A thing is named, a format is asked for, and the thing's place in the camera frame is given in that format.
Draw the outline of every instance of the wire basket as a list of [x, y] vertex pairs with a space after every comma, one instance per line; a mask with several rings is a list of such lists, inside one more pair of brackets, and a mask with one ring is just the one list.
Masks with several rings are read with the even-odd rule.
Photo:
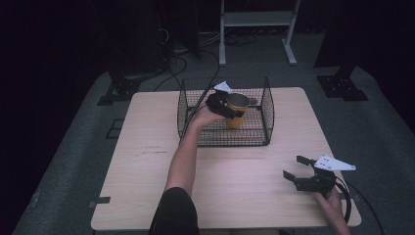
[[[181, 136], [189, 115], [195, 109], [200, 97], [208, 87], [209, 78], [183, 79], [180, 86], [177, 107], [177, 129]], [[200, 147], [243, 147], [266, 146], [271, 141], [274, 128], [274, 103], [267, 77], [216, 78], [214, 84], [223, 81], [232, 88], [232, 92], [243, 93], [250, 98], [250, 105], [244, 121], [238, 128], [230, 128], [225, 120], [207, 126], [199, 139]], [[203, 102], [210, 94], [211, 88]]]

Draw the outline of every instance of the dark background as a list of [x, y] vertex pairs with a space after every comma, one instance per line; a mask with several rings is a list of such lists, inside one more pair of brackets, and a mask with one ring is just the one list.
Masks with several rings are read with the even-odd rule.
[[[354, 50], [356, 64], [376, 78], [414, 130], [413, 1], [363, 2], [302, 1], [296, 32], [326, 30], [317, 67], [339, 66], [350, 48]], [[219, 3], [0, 2], [1, 234], [13, 231], [95, 79], [113, 64], [143, 71], [165, 69], [162, 57], [168, 58], [168, 53], [157, 46], [157, 27], [170, 29], [173, 39], [195, 47], [196, 30], [218, 30]], [[238, 6], [247, 11], [292, 7], [291, 1], [226, 3], [229, 11]], [[180, 38], [183, 33], [188, 36]]]

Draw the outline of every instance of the white stand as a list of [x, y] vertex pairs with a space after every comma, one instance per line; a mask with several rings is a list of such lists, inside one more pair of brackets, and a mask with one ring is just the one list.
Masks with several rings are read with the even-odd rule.
[[265, 26], [265, 25], [288, 25], [288, 34], [284, 38], [283, 46], [291, 66], [297, 64], [297, 60], [291, 49], [290, 42], [296, 24], [300, 0], [296, 0], [293, 11], [281, 12], [231, 12], [225, 13], [225, 0], [220, 7], [220, 43], [219, 43], [219, 65], [226, 66], [225, 50], [225, 27], [226, 26]]

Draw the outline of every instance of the black sleeve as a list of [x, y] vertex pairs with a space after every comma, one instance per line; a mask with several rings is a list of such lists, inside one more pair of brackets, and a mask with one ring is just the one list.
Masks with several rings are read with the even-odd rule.
[[198, 215], [182, 188], [166, 190], [153, 217], [149, 235], [199, 235]]

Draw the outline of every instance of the hand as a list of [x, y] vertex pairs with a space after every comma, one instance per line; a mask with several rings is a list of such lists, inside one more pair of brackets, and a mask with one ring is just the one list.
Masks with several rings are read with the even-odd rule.
[[200, 128], [204, 128], [215, 121], [222, 119], [225, 119], [225, 117], [211, 112], [206, 104], [202, 104], [202, 107], [196, 112], [192, 123]]
[[327, 193], [327, 199], [321, 193], [314, 193], [314, 198], [324, 213], [326, 220], [333, 227], [336, 234], [351, 234], [343, 216], [342, 202], [339, 192], [334, 187]]

